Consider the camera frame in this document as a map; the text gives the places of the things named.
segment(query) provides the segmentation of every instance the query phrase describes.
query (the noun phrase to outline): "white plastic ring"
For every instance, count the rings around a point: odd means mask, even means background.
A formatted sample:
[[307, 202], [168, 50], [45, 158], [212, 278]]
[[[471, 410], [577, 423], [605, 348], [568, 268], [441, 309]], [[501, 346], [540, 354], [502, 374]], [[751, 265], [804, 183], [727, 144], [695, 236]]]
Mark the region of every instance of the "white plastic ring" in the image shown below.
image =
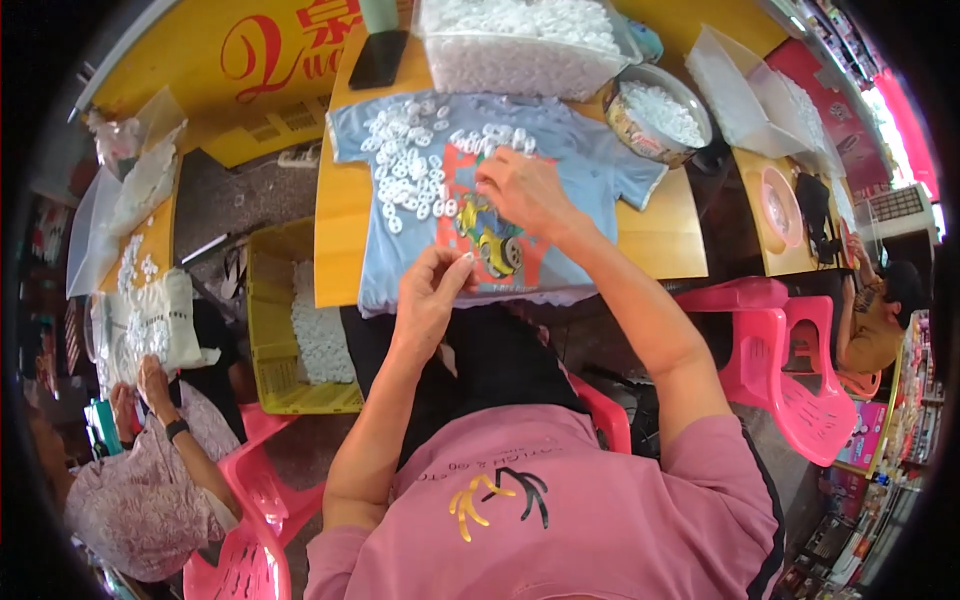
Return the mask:
[[399, 235], [399, 233], [403, 231], [403, 222], [400, 221], [400, 218], [396, 215], [389, 217], [387, 219], [387, 229], [393, 235]]

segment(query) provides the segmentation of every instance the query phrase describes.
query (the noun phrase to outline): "sandal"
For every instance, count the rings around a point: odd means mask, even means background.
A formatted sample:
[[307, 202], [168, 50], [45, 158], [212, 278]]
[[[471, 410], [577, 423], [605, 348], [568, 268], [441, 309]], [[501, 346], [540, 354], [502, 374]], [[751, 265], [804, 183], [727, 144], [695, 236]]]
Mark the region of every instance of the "sandal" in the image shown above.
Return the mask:
[[233, 300], [247, 275], [247, 247], [241, 246], [224, 257], [224, 283], [220, 295], [224, 300]]

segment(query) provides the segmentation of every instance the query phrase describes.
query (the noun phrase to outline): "red chinese character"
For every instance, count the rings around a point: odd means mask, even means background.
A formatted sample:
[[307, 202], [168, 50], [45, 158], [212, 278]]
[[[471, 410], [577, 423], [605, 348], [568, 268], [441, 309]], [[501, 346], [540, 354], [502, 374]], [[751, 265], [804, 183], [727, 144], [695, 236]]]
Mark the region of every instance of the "red chinese character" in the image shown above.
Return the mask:
[[344, 37], [363, 20], [358, 0], [314, 0], [297, 11], [297, 20], [305, 34], [313, 34], [311, 48], [324, 44], [342, 44]]

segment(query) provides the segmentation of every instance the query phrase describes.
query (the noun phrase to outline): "smartphone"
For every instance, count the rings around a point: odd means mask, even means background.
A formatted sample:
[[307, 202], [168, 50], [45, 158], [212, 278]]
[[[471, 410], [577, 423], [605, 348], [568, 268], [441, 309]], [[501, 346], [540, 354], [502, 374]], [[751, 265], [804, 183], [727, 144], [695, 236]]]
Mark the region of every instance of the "smartphone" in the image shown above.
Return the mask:
[[396, 81], [396, 71], [400, 67], [400, 58], [407, 45], [408, 32], [391, 30], [370, 34], [357, 63], [350, 73], [350, 89], [371, 89], [389, 87]]

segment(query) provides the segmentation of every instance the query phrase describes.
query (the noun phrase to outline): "yellow table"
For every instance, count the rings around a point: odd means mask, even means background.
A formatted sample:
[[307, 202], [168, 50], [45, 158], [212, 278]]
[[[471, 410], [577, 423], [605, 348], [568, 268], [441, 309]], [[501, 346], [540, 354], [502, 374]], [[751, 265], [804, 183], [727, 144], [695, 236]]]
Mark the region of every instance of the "yellow table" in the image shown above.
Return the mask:
[[[781, 240], [767, 224], [766, 217], [763, 214], [763, 200], [760, 197], [759, 188], [755, 185], [750, 185], [750, 179], [758, 176], [764, 168], [769, 166], [780, 171], [790, 183], [791, 187], [796, 187], [797, 176], [793, 173], [796, 163], [788, 157], [767, 158], [766, 156], [761, 156], [742, 148], [731, 148], [731, 150], [733, 152], [733, 159], [736, 161], [737, 169], [740, 171], [740, 177], [744, 182], [747, 200], [750, 202], [750, 210], [754, 215], [756, 237], [760, 245], [760, 255], [763, 257], [764, 273], [768, 276], [782, 276], [794, 273], [805, 273], [807, 271], [817, 271], [817, 259], [810, 254], [809, 239], [806, 232], [804, 232], [804, 240], [799, 246], [795, 248], [784, 248]], [[829, 180], [825, 180], [824, 184], [830, 187]], [[833, 199], [832, 191], [830, 191], [829, 208], [834, 231], [839, 236], [840, 216], [837, 213], [836, 201]], [[825, 265], [823, 268], [836, 269], [841, 266], [851, 268], [843, 258], [839, 261], [834, 261], [833, 264], [829, 266]]]
[[151, 216], [154, 217], [154, 223], [152, 225], [147, 225], [150, 221], [148, 217], [134, 229], [130, 235], [120, 239], [120, 258], [113, 263], [113, 267], [110, 269], [107, 276], [104, 278], [103, 283], [100, 284], [100, 291], [102, 292], [116, 292], [117, 290], [117, 272], [120, 270], [120, 263], [123, 259], [123, 250], [127, 247], [127, 244], [130, 242], [130, 238], [134, 235], [143, 234], [143, 242], [140, 244], [139, 252], [136, 254], [136, 269], [137, 269], [137, 278], [133, 281], [135, 287], [142, 287], [146, 283], [146, 279], [143, 276], [143, 273], [140, 271], [140, 261], [142, 261], [147, 254], [150, 255], [151, 260], [154, 261], [154, 264], [157, 265], [159, 270], [156, 272], [154, 279], [151, 281], [156, 281], [157, 277], [163, 276], [164, 273], [170, 271], [173, 268], [174, 262], [174, 208], [177, 204], [177, 190], [180, 188], [180, 166], [183, 164], [182, 160], [177, 161], [177, 174], [174, 177], [174, 192], [167, 200], [160, 203]]
[[[355, 26], [347, 38], [333, 85], [331, 110], [433, 86], [423, 45], [411, 36], [392, 87], [350, 90], [350, 73], [366, 38], [367, 29], [362, 25]], [[588, 104], [571, 104], [571, 107], [585, 116], [603, 119], [599, 95]], [[318, 307], [357, 302], [371, 198], [371, 173], [367, 163], [335, 164], [330, 144], [324, 144], [317, 179], [313, 246]], [[666, 174], [643, 212], [618, 202], [616, 218], [617, 246], [650, 276], [657, 279], [707, 276], [707, 254], [684, 169]]]

